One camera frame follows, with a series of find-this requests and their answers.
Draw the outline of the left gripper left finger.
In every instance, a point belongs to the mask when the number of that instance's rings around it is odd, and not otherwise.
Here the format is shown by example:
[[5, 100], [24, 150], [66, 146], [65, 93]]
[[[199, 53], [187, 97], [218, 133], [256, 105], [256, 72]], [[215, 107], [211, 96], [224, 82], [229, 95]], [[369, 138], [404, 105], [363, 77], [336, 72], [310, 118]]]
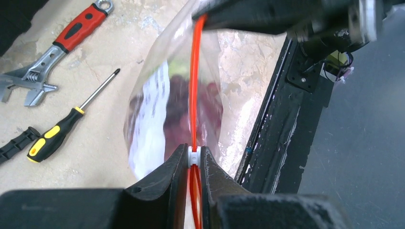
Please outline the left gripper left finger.
[[13, 190], [0, 197], [3, 229], [181, 229], [187, 145], [128, 188]]

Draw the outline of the light red grape bunch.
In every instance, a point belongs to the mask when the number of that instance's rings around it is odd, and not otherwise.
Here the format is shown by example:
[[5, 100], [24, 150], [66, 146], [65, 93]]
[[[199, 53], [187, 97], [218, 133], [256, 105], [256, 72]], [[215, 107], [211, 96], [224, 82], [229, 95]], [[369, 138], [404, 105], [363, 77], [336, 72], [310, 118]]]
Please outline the light red grape bunch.
[[179, 73], [136, 82], [126, 131], [130, 162], [162, 163], [181, 144], [216, 146], [223, 116], [218, 85], [198, 82], [195, 106], [189, 105], [190, 93], [190, 79]]

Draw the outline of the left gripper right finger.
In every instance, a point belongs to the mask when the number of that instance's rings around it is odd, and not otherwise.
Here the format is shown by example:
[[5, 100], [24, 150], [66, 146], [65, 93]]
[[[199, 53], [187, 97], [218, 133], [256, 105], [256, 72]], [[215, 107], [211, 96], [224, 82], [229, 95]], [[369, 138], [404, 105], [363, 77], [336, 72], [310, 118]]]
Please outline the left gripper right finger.
[[326, 195], [251, 193], [201, 148], [204, 229], [350, 229], [345, 210]]

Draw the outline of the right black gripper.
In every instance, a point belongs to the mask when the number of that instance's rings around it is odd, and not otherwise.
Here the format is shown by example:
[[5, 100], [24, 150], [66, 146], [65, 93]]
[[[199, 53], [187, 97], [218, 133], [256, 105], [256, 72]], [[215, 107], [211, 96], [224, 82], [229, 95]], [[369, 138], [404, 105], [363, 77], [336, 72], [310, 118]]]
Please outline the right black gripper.
[[211, 0], [193, 13], [204, 30], [231, 29], [287, 36], [298, 42], [347, 36], [376, 41], [389, 12], [387, 0]]

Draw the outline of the clear zip top bag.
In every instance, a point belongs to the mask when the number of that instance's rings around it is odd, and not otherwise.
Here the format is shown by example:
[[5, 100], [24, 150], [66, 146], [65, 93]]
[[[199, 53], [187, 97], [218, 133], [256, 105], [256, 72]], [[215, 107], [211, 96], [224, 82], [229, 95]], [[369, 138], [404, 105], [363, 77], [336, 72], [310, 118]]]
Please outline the clear zip top bag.
[[202, 227], [203, 147], [218, 151], [223, 104], [214, 33], [195, 31], [189, 0], [154, 42], [128, 103], [124, 136], [137, 179], [126, 190], [123, 228], [182, 228], [191, 201]]

